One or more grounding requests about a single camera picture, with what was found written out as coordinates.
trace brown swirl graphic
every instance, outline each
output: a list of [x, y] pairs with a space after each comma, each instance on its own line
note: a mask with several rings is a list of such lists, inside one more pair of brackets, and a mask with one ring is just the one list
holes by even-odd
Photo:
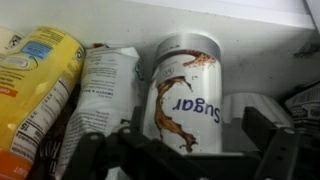
[[[206, 54], [203, 54], [198, 51], [185, 51], [183, 54], [190, 54], [195, 57], [194, 60], [190, 62], [186, 62], [183, 64], [184, 67], [192, 66], [192, 67], [199, 67], [199, 66], [205, 66], [206, 64], [212, 65], [216, 62], [216, 59], [208, 56]], [[160, 83], [157, 86], [158, 90], [158, 96], [156, 99], [156, 112], [155, 112], [155, 124], [160, 132], [160, 138], [163, 140], [162, 136], [162, 129], [166, 129], [172, 133], [178, 134], [180, 137], [182, 137], [186, 144], [181, 145], [179, 148], [186, 147], [187, 152], [192, 152], [192, 145], [198, 144], [196, 138], [192, 134], [186, 133], [183, 129], [181, 124], [178, 124], [172, 120], [172, 117], [167, 116], [163, 110], [163, 95], [172, 88], [172, 86], [176, 83], [186, 83], [189, 89], [192, 91], [192, 86], [190, 83], [188, 83], [184, 76], [178, 76], [173, 77], [171, 79], [168, 79], [162, 83]]]
[[203, 54], [199, 51], [187, 50], [185, 51], [185, 53], [192, 55], [196, 58], [193, 61], [183, 63], [184, 67], [199, 67], [205, 65], [212, 66], [216, 62], [216, 59], [214, 57], [209, 56], [207, 54]]

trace shelf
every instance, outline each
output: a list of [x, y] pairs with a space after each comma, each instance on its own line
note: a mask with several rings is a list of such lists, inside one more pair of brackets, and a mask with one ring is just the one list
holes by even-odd
[[[320, 78], [319, 55], [293, 58], [305, 43], [319, 39], [307, 11], [211, 3], [220, 8], [201, 12], [123, 0], [16, 0], [1, 5], [0, 22], [24, 34], [36, 26], [54, 26], [86, 47], [94, 42], [134, 46], [145, 61], [147, 79], [161, 40], [176, 32], [202, 33], [221, 46], [225, 94], [258, 92], [279, 97], [298, 84]], [[204, 7], [195, 3], [194, 8], [200, 6]]]

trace canister lid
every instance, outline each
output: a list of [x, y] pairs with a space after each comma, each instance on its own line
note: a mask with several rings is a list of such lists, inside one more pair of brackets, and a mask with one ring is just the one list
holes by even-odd
[[183, 50], [195, 50], [215, 57], [218, 61], [221, 59], [220, 47], [212, 39], [193, 33], [175, 34], [160, 43], [156, 52], [156, 63], [164, 60], [168, 55], [174, 55], [175, 52]]

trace yellow package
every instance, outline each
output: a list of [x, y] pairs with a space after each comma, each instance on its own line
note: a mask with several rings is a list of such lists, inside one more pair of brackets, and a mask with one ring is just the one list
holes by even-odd
[[0, 60], [0, 180], [24, 179], [37, 147], [67, 102], [84, 50], [60, 30], [39, 27]]

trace white canister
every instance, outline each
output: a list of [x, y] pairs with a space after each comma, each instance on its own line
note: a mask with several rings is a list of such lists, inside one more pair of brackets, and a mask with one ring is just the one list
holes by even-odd
[[175, 34], [158, 47], [143, 133], [180, 152], [221, 152], [220, 48], [198, 34]]

